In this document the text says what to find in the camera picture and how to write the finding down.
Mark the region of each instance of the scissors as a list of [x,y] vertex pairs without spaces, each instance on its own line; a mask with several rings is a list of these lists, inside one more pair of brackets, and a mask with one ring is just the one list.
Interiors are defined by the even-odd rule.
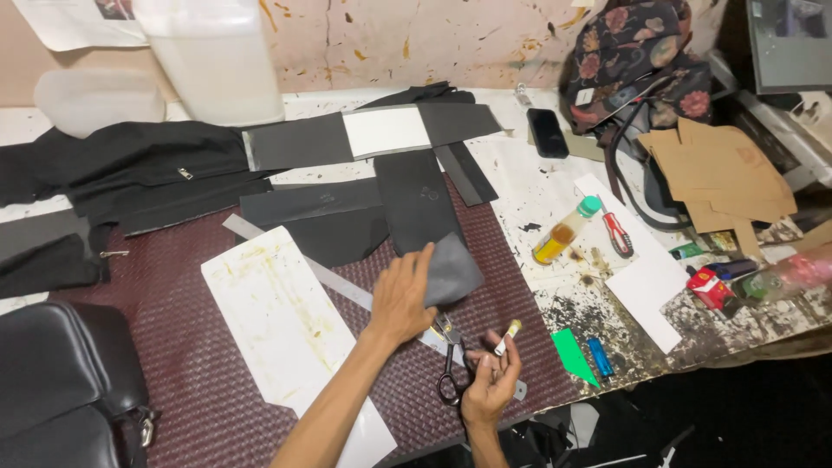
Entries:
[[[442,401],[447,406],[457,406],[459,402],[463,399],[463,394],[465,390],[468,389],[470,386],[470,382],[468,384],[460,385],[457,382],[457,378],[453,376],[451,372],[452,364],[453,364],[453,348],[456,345],[459,345],[462,348],[463,352],[463,362],[465,363],[465,370],[468,371],[468,376],[472,377],[471,368],[468,366],[468,359],[465,358],[465,344],[463,343],[463,338],[459,334],[459,331],[453,327],[451,321],[445,316],[444,313],[439,312],[436,315],[436,326],[434,328],[438,328],[439,332],[438,335],[442,338],[443,341],[448,343],[448,354],[445,356],[445,372],[439,377],[439,380],[436,382],[436,392],[439,393],[439,400]],[[448,397],[442,391],[442,384],[445,381],[449,381],[451,387],[453,388],[453,396]]]

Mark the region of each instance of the cigarette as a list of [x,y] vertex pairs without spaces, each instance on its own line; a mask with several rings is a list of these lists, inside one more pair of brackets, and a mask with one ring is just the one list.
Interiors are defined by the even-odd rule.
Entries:
[[[506,331],[506,335],[514,338],[517,335],[518,331],[522,329],[522,323],[519,320],[512,320],[512,324],[508,327],[508,331]],[[506,337],[504,336],[502,340],[500,340],[500,344],[494,348],[494,354],[497,356],[502,356],[503,353],[506,352]]]

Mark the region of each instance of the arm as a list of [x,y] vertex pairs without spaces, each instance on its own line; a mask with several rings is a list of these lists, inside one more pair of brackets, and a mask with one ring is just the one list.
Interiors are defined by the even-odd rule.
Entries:
[[344,364],[318,394],[270,468],[335,466],[381,367],[400,344],[428,329],[436,307],[424,308],[433,244],[396,258],[379,275],[369,325]]
[[[500,337],[488,332],[494,345]],[[503,408],[514,396],[521,362],[514,340],[505,336],[506,352],[501,357],[487,351],[468,351],[468,359],[477,363],[477,376],[463,396],[462,413],[471,455],[477,468],[508,468],[497,437],[497,423]]]

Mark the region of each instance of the bottle cap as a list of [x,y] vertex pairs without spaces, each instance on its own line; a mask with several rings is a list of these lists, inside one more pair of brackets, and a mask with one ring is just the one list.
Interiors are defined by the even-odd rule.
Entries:
[[583,217],[592,217],[601,209],[601,200],[594,195],[584,197],[581,204],[577,206],[577,212]]

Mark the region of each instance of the metal ruler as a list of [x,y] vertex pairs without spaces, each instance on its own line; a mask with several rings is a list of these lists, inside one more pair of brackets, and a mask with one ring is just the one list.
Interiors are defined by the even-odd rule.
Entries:
[[[238,236],[241,236],[247,240],[254,239],[255,237],[264,233],[262,229],[237,215],[229,216],[228,219],[226,219],[225,222],[222,223],[222,225],[233,231]],[[314,261],[307,256],[304,256],[304,259],[307,263],[309,263],[309,266],[312,269],[314,276],[318,278],[318,281],[320,281],[322,285],[329,287],[333,291],[339,293],[341,296],[344,296],[352,302],[355,302],[367,311],[373,310],[372,294],[361,289],[355,284],[345,280],[341,276],[338,276],[337,274],[327,269],[325,266],[319,264],[317,261]],[[437,353],[441,354],[442,356],[445,356],[445,353],[448,352],[448,344],[445,343],[445,340],[442,338],[441,334],[437,333],[436,331],[430,329],[423,331],[421,335],[417,336],[417,339],[424,345],[427,345]],[[465,366],[465,363],[463,361],[463,353],[460,348],[461,346],[456,346],[453,349],[453,361],[459,364],[460,366]],[[522,381],[518,381],[517,386],[514,390],[514,398],[522,400],[526,397],[526,391],[526,384]]]

